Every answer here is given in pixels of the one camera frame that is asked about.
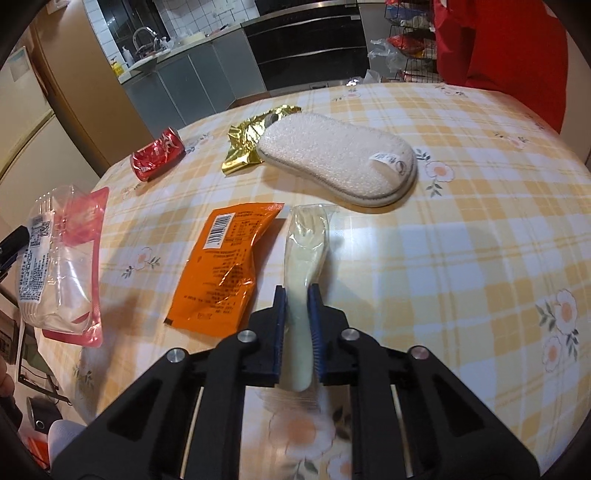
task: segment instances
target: barcode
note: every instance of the barcode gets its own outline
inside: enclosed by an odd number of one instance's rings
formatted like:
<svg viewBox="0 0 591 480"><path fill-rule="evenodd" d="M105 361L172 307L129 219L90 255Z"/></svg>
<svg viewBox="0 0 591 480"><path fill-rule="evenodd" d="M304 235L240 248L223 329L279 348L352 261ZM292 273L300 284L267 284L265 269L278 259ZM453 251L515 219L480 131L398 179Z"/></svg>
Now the barcode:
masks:
<svg viewBox="0 0 591 480"><path fill-rule="evenodd" d="M204 250L206 248L220 248L222 246L233 217L234 213L224 213L215 217L212 228L207 235L207 240L205 240Z"/></svg>
<svg viewBox="0 0 591 480"><path fill-rule="evenodd" d="M45 222L38 223L37 225L33 225L31 228L31 241L29 243L29 247L39 247L39 245L41 245L41 237L49 236L50 224L51 221L47 220Z"/></svg>

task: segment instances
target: crumpled gold foil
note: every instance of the crumpled gold foil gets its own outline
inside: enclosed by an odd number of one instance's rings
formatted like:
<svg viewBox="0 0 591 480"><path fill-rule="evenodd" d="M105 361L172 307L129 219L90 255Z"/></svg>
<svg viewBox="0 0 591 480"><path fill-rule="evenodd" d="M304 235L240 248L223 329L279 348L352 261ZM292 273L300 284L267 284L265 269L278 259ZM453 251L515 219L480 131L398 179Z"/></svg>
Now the crumpled gold foil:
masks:
<svg viewBox="0 0 591 480"><path fill-rule="evenodd" d="M230 126L228 138L230 139L230 150L226 155L226 160L222 163L222 172L230 175L249 165L258 165L262 163L259 155L256 153L256 143L265 131L265 118L269 115L269 121L277 121L291 113L301 112L301 107L295 105L281 105L271 110L250 117L239 125Z"/></svg>

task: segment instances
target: sponge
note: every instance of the sponge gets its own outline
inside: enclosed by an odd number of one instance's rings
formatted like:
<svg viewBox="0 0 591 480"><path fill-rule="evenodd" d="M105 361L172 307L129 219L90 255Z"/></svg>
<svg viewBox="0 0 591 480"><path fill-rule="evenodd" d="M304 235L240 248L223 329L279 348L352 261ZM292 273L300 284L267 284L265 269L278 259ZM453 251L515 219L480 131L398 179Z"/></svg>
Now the sponge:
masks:
<svg viewBox="0 0 591 480"><path fill-rule="evenodd" d="M265 162L364 207L400 200L418 171L414 151L402 138L317 113L294 113L269 125L257 152Z"/></svg>

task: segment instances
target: kitchen cabinet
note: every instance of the kitchen cabinet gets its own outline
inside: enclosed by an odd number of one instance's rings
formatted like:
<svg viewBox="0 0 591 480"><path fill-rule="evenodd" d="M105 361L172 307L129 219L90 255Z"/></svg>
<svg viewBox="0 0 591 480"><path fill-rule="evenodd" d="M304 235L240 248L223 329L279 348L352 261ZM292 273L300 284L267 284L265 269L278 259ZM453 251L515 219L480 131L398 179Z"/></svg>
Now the kitchen cabinet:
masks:
<svg viewBox="0 0 591 480"><path fill-rule="evenodd" d="M216 38L213 47L235 98L267 91L243 29Z"/></svg>
<svg viewBox="0 0 591 480"><path fill-rule="evenodd" d="M215 113L189 56L184 55L179 59L173 57L171 62L165 61L158 68L158 74L184 125Z"/></svg>
<svg viewBox="0 0 591 480"><path fill-rule="evenodd" d="M123 85L154 138L159 137L167 127L179 129L185 126L158 72L138 75Z"/></svg>
<svg viewBox="0 0 591 480"><path fill-rule="evenodd" d="M211 42L192 48L189 59L212 103L213 109L223 112L236 99L232 87L222 70Z"/></svg>
<svg viewBox="0 0 591 480"><path fill-rule="evenodd" d="M194 47L158 60L151 73L123 82L123 88L154 137L180 129L234 100L266 91L241 28L220 33Z"/></svg>

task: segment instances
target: black gripper frame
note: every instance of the black gripper frame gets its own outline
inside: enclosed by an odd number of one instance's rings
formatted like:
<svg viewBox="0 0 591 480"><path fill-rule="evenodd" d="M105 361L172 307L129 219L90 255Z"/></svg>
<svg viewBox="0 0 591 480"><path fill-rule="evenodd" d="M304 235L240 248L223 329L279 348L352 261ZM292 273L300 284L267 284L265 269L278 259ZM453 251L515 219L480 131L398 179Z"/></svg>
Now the black gripper frame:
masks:
<svg viewBox="0 0 591 480"><path fill-rule="evenodd" d="M245 387L279 379L286 298L251 315L248 330L212 350L168 351L138 378L52 465L55 480L238 480ZM402 353L349 328L345 314L309 294L319 380L350 385L353 480L407 477L401 406L417 480L530 480L532 454L460 380L424 347ZM195 427L193 412L203 387Z"/></svg>
<svg viewBox="0 0 591 480"><path fill-rule="evenodd" d="M279 381L285 305L278 286L247 330L205 352L169 350L56 457L51 477L179 479L203 387L184 479L238 480L245 387Z"/></svg>
<svg viewBox="0 0 591 480"><path fill-rule="evenodd" d="M407 477L392 385L413 480L540 478L530 451L428 349L399 352L347 330L345 314L323 304L318 285L308 309L320 382L350 385L353 480Z"/></svg>

